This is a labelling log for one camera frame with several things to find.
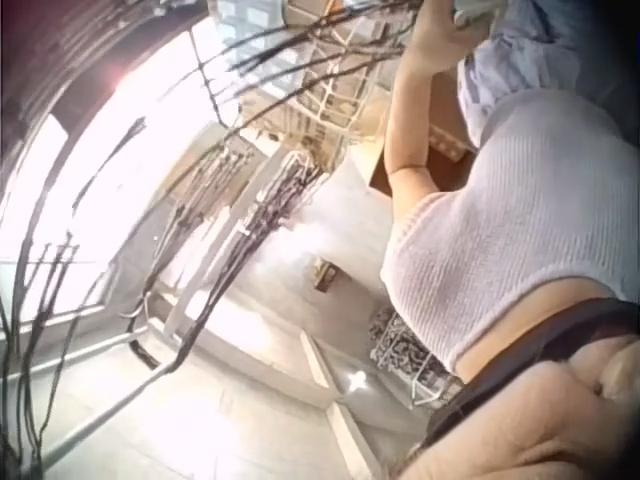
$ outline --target white knit top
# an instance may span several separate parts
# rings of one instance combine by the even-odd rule
[[[547,282],[586,277],[639,301],[639,191],[638,150],[604,112],[570,93],[519,93],[490,117],[467,185],[427,197],[394,227],[382,279],[453,370]]]

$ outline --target cable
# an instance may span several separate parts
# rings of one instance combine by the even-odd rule
[[[404,0],[404,1],[388,2],[387,4],[384,4],[384,5],[382,4],[368,5],[361,9],[348,9],[348,10],[343,9],[340,11],[332,12],[331,14],[318,19],[316,22],[313,22],[311,25],[285,26],[284,29],[288,31],[291,31],[291,29],[297,29],[297,28],[302,31],[296,35],[293,35],[292,38],[289,38],[286,41],[281,42],[278,45],[271,47],[264,52],[261,52],[259,55],[256,55],[250,59],[237,62],[236,64],[230,67],[230,70],[240,72],[241,75],[246,75],[250,73],[252,70],[254,70],[258,65],[270,60],[279,52],[287,48],[291,48],[292,46],[299,45],[303,42],[317,41],[318,39],[321,39],[320,41],[324,41],[322,39],[322,32],[325,31],[326,29],[332,28],[336,25],[343,24],[345,22],[349,22],[359,16],[366,15],[368,13],[380,12],[385,9],[392,8],[393,6],[409,6],[411,4],[412,4],[412,1]],[[267,32],[261,32],[260,34],[254,35],[247,39],[243,39],[239,42],[236,42],[233,45],[230,45],[229,47],[224,49],[221,53],[216,55],[214,58],[208,60],[207,62],[199,61],[198,69],[196,70],[200,70],[201,73],[203,74],[203,78],[205,78],[205,86],[207,87],[210,86],[209,83],[207,83],[209,81],[206,79],[206,76],[204,75],[204,71],[203,71],[203,68],[207,63],[213,61],[215,58],[219,58],[221,55],[224,55],[230,52],[234,48],[237,48],[238,46],[251,41],[253,38],[257,38],[259,36],[273,35],[278,31],[282,31],[282,28],[278,27],[277,29],[272,29]],[[355,47],[351,46],[349,48],[344,49],[344,51],[340,52],[339,54],[328,55],[325,58],[313,60],[301,66],[294,66],[293,68],[279,72],[278,74],[269,75],[258,82],[254,82],[253,84],[244,86],[240,88],[238,91],[236,91],[232,96],[233,98],[238,98],[239,96],[247,93],[248,91],[259,88],[261,85],[264,85],[265,83],[272,81],[281,75],[287,75],[289,73],[292,73],[304,68],[309,68],[310,66],[313,66],[313,65],[328,62],[333,59],[338,59],[348,53],[358,53],[361,55],[366,54],[371,56],[371,59],[369,59],[368,61],[362,62],[349,69],[345,69],[344,71],[340,71],[337,73],[328,73],[325,75],[319,75],[317,78],[314,78],[313,80],[306,82],[304,85],[297,88],[295,91],[285,95],[283,98],[273,102],[272,104],[262,109],[257,114],[243,121],[241,125],[233,125],[232,128],[230,128],[227,131],[227,133],[224,135],[222,140],[217,142],[215,145],[209,147],[197,159],[196,162],[194,162],[187,169],[185,169],[185,171],[183,171],[178,176],[178,178],[174,180],[174,182],[162,193],[162,195],[160,195],[160,198],[156,199],[149,206],[149,208],[144,212],[141,218],[136,222],[131,232],[123,242],[123,244],[117,249],[113,258],[118,258],[121,255],[123,249],[130,244],[131,239],[139,232],[141,225],[144,224],[144,222],[149,219],[149,217],[157,210],[157,208],[169,197],[169,195],[171,195],[175,191],[177,186],[180,185],[189,175],[192,175],[196,171],[197,172],[202,171],[204,173],[218,172],[217,170],[215,170],[216,168],[219,168],[219,167],[216,167],[216,163],[215,163],[216,159],[223,158],[225,145],[231,139],[236,137],[241,130],[251,125],[258,118],[268,114],[270,111],[274,110],[280,105],[287,103],[289,100],[295,98],[296,96],[313,88],[315,85],[318,85],[325,80],[329,80],[332,78],[339,78],[345,75],[350,75],[361,69],[370,68],[371,66],[381,61],[398,56],[400,54],[401,49],[394,46],[394,43],[395,43],[394,39],[399,38],[399,36],[400,34],[385,35],[385,38],[383,39],[373,40],[366,44],[358,45]],[[169,95],[170,92],[173,91],[180,83],[181,82],[178,81],[177,83],[172,85],[165,92],[165,94],[163,94],[160,100],[162,98],[166,98],[166,96]],[[221,118],[219,117],[219,110],[218,110],[219,104],[215,99],[215,95],[212,95],[211,91],[209,93],[212,99],[212,105],[213,105],[214,111],[218,116],[218,120],[220,121]],[[116,147],[111,152],[111,154],[105,159],[105,161],[101,164],[101,166],[98,168],[95,174],[89,179],[89,181],[83,186],[79,195],[76,197],[76,201],[74,201],[73,203],[74,212],[76,208],[79,206],[79,204],[82,202],[84,197],[86,196],[87,192],[90,190],[91,186],[95,182],[95,179],[101,174],[101,172],[104,170],[107,164],[113,160],[113,158],[117,155],[117,153],[122,148],[124,148],[124,146],[129,141],[131,141],[132,138],[134,138],[141,131],[143,131],[145,127],[146,125],[144,124],[144,117],[140,117],[134,122],[134,124],[129,128],[125,136],[116,145]],[[31,247],[33,244],[33,233],[40,219],[40,216],[42,214],[46,196],[49,190],[53,187],[53,185],[57,181],[58,175],[61,169],[63,168],[63,166],[65,165],[66,156],[68,156],[68,153],[69,153],[68,149],[73,144],[74,144],[73,139],[70,138],[69,140],[67,140],[67,142],[65,143],[65,146],[63,146],[63,149],[56,157],[53,163],[53,166],[47,175],[42,192],[40,193],[40,196],[38,197],[36,204],[34,206],[34,209],[32,211],[32,214],[29,220],[29,226],[27,228],[25,238],[23,239],[23,242],[20,248],[20,254],[18,257],[18,262],[16,267],[16,270],[17,270],[16,282],[14,284],[14,290],[13,290],[13,305],[12,305],[10,318],[7,318],[7,315],[5,315],[4,310],[2,308],[2,304],[0,303],[0,310],[2,311],[2,327],[3,327],[3,331],[5,332],[5,336],[7,338],[7,346],[11,347],[7,349],[7,352],[9,353],[7,354],[7,352],[5,352],[5,358],[3,358],[3,381],[2,381],[3,382],[2,383],[3,384],[3,408],[2,408],[2,422],[3,422],[3,425],[2,425],[2,433],[3,433],[2,442],[3,443],[2,444],[3,445],[5,443],[8,444],[8,441],[5,442],[5,437],[4,437],[4,434],[6,433],[6,425],[8,424],[8,422],[5,420],[5,419],[8,419],[8,412],[6,412],[6,408],[5,408],[6,402],[4,401],[6,397],[6,388],[5,388],[6,377],[9,371],[10,355],[12,354],[11,352],[20,351],[19,348],[16,348],[16,347],[19,347],[19,315],[18,314],[24,302],[26,288],[29,287],[29,284],[31,284],[33,280],[33,277],[32,277],[25,284],[26,264],[28,262],[28,258],[31,252]],[[192,324],[191,328],[188,330],[187,334],[185,335],[183,343],[180,346],[179,351],[176,355],[176,359],[175,359],[174,365],[172,366],[171,371],[175,371],[177,368],[179,368],[182,362],[184,361],[184,359],[187,357],[187,355],[189,354],[189,352],[191,351],[195,343],[196,338],[198,337],[199,333],[204,327],[204,324],[208,320],[211,310],[214,308],[215,304],[219,301],[221,296],[224,294],[230,282],[233,280],[233,278],[235,278],[235,276],[237,276],[241,268],[244,266],[246,260],[253,254],[253,252],[255,252],[255,250],[261,244],[261,241],[264,240],[264,238],[266,237],[266,235],[268,235],[270,231],[277,228],[278,219],[280,218],[280,215],[284,214],[284,212],[287,211],[287,208],[291,208],[291,206],[296,201],[299,201],[299,199],[302,198],[305,188],[308,188],[309,185],[313,184],[314,181],[317,181],[317,179],[321,175],[321,172],[319,169],[317,169],[317,167],[314,167],[311,169],[307,168],[307,170],[310,170],[312,173],[299,174],[300,176],[294,176],[294,177],[291,177],[289,180],[287,180],[287,182],[291,182],[291,185],[296,185],[297,190],[293,189],[290,192],[286,193],[284,189],[278,186],[274,187],[275,190],[273,190],[273,192],[275,193],[273,193],[273,195],[276,195],[276,196],[283,195],[284,199],[282,200],[282,202],[284,203],[282,202],[279,203],[278,207],[274,207],[274,206],[267,207],[264,205],[258,206],[256,210],[256,212],[258,213],[252,215],[248,219],[248,222],[249,222],[248,224],[251,225],[252,228],[256,229],[254,231],[254,234],[252,234],[251,237],[246,237],[246,238],[243,237],[241,239],[242,241],[240,241],[233,249],[232,251],[233,260],[230,261],[230,264],[223,269],[223,273],[216,280],[215,285],[212,287],[210,291],[209,297],[205,305],[205,309],[203,310],[201,315],[199,315],[196,322]],[[231,172],[231,170],[224,170],[224,171],[228,172],[225,175],[231,175],[231,173],[229,173]],[[132,328],[132,326],[135,323],[137,314],[139,314],[144,308],[144,304],[148,299],[149,292],[153,284],[155,283],[155,278],[157,277],[157,275],[161,273],[161,271],[166,267],[168,262],[170,262],[174,258],[175,253],[179,250],[179,248],[182,247],[185,239],[188,237],[191,231],[193,231],[194,226],[197,226],[198,218],[197,218],[196,207],[198,205],[202,206],[206,202],[212,201],[211,200],[213,198],[212,195],[205,196],[206,188],[204,188],[204,182],[205,182],[205,180],[203,180],[204,178],[206,178],[206,175],[203,174],[202,178],[194,179],[189,184],[187,189],[187,192],[189,193],[188,195],[183,196],[182,207],[184,208],[176,209],[176,214],[174,215],[173,220],[169,225],[170,228],[167,229],[166,239],[162,245],[162,248],[158,252],[158,256],[154,261],[154,266],[151,269],[150,275],[147,277],[147,282],[144,285],[140,300],[136,304],[136,311],[134,311],[133,314],[127,315],[127,317],[130,319],[130,322],[129,322],[130,327],[128,328]],[[69,268],[69,264],[70,264],[70,260],[65,259],[64,264],[60,266],[60,260],[61,260],[60,252],[58,252],[58,255],[56,256],[56,258],[57,258],[57,261],[54,262],[54,267],[52,267],[52,271],[60,272],[60,275],[57,277],[57,281],[54,281],[53,280],[54,274],[52,272],[49,272],[49,276],[47,279],[47,286],[45,287],[43,292],[43,296],[46,296],[47,292],[51,291],[52,292],[51,295],[53,299],[55,299],[55,297],[59,292],[62,279],[65,277],[67,269]],[[83,305],[84,303],[86,303],[89,296],[93,293],[98,281],[99,279],[97,279],[92,284],[91,288],[89,289],[89,293],[87,294],[84,301],[82,302]],[[22,410],[20,411],[20,413],[17,412],[17,415],[19,416],[22,413],[25,415],[25,427],[26,427],[27,437],[29,439],[29,442],[32,445],[35,444],[35,448],[33,449],[33,455],[32,455],[32,464],[35,467],[38,467],[38,465],[41,465],[40,455],[41,455],[41,449],[42,449],[43,434],[50,422],[53,404],[57,394],[61,373],[64,368],[64,358],[66,357],[69,351],[70,344],[74,337],[74,333],[79,320],[79,316],[75,315],[72,321],[70,322],[69,329],[67,331],[67,335],[65,336],[65,340],[63,344],[61,362],[56,367],[56,370],[53,375],[53,381],[52,381],[51,391],[49,395],[49,401],[47,404],[45,419],[40,425],[40,428],[38,430],[35,426],[35,421],[33,420],[33,402],[31,398],[31,378],[30,378],[29,372],[30,372],[33,352],[39,341],[40,335],[44,330],[45,321],[52,314],[52,308],[53,308],[54,302],[55,300],[52,300],[52,299],[46,302],[44,298],[41,298],[41,302],[38,307],[38,314],[36,315],[36,319],[34,320],[34,327],[35,327],[36,334],[35,335],[32,334],[32,338],[28,342],[25,355],[21,359],[22,371],[21,371],[21,376],[19,380],[19,389],[21,389],[21,391],[24,390],[24,395],[22,395],[22,393],[19,394],[19,399],[22,399],[23,401],[21,405]],[[144,356],[143,351],[138,351],[136,353],[139,357]],[[5,451],[9,451],[9,454],[11,454],[10,450],[3,448],[3,458],[4,458]],[[19,459],[21,463],[22,453],[20,453]]]

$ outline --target tiled floor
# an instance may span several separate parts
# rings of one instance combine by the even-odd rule
[[[45,445],[55,443],[148,374],[127,347],[70,367]],[[49,382],[49,377],[34,381],[38,412],[44,410]],[[324,412],[192,356],[56,464],[46,478],[349,477]]]

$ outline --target wall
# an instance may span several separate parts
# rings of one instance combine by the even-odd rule
[[[229,294],[368,362],[368,320],[384,298],[379,270],[390,228],[390,205],[345,161],[289,228],[265,241]],[[344,270],[327,293],[313,289],[317,255]]]

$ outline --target white fabric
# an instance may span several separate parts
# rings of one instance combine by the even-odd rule
[[[586,277],[640,301],[640,158],[610,117],[568,92],[499,102],[466,187],[396,227],[382,278],[425,346],[455,362],[514,302]]]
[[[458,96],[469,138],[481,144],[496,104],[548,88],[577,93],[605,110],[638,143],[635,72],[618,56],[602,20],[582,0],[509,0],[490,38],[458,67]]]

